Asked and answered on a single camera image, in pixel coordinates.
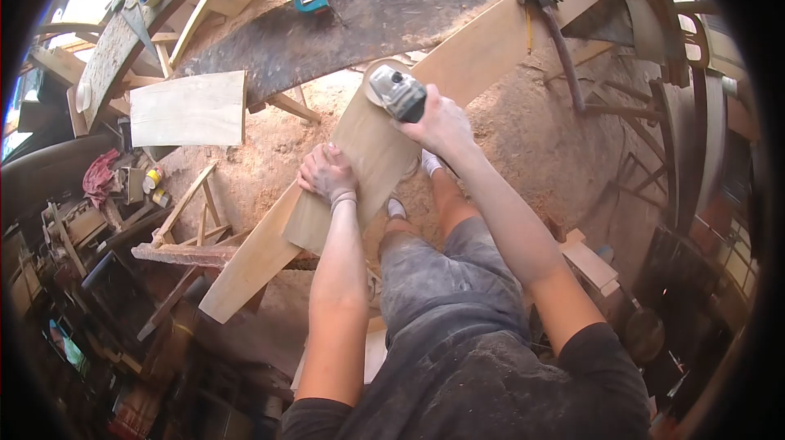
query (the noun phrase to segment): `hand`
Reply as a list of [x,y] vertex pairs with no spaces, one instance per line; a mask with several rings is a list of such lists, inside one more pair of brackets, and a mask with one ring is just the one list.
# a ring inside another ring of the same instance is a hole
[[357,177],[341,150],[332,143],[320,143],[305,156],[297,183],[332,205],[341,195],[357,191]]
[[435,84],[426,86],[426,111],[417,123],[392,120],[392,125],[426,150],[447,159],[453,152],[461,152],[474,145],[472,125],[463,109],[439,94]]

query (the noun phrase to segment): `person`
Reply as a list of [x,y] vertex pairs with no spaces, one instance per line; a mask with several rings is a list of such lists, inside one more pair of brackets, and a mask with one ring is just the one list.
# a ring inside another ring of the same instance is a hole
[[[475,144],[463,110],[429,84],[418,123],[444,236],[438,252],[388,201],[381,315],[388,355],[363,386],[368,285],[357,178],[338,146],[305,158],[298,184],[332,220],[309,300],[309,343],[283,438],[646,438],[648,396],[618,337],[548,229]],[[474,204],[441,166],[463,181]],[[529,349],[521,288],[558,366]]]

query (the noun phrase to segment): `left hand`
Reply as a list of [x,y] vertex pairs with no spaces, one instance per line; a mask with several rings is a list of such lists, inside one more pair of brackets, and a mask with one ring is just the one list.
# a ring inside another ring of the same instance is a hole
[[297,183],[328,204],[333,204],[343,194],[357,191],[357,177],[352,166],[332,143],[320,143],[305,156],[297,174]]

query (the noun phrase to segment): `white sock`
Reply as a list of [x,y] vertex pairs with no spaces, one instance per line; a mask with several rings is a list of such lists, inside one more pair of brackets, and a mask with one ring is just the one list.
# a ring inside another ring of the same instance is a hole
[[441,162],[439,162],[439,158],[433,155],[431,152],[426,151],[425,149],[422,150],[421,164],[422,164],[422,169],[428,173],[428,177],[433,176],[433,172],[435,170],[442,168]]
[[387,200],[387,213],[391,217],[402,216],[406,219],[406,209],[404,209],[404,206],[395,198]]

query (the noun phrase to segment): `gray shorts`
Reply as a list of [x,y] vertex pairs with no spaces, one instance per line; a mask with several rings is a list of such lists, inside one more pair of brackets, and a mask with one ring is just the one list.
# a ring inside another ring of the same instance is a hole
[[388,232],[379,245],[381,315],[390,329],[403,329],[429,300],[459,292],[481,292],[494,307],[525,322],[520,283],[510,273],[480,217],[460,222],[444,242],[444,253],[412,233]]

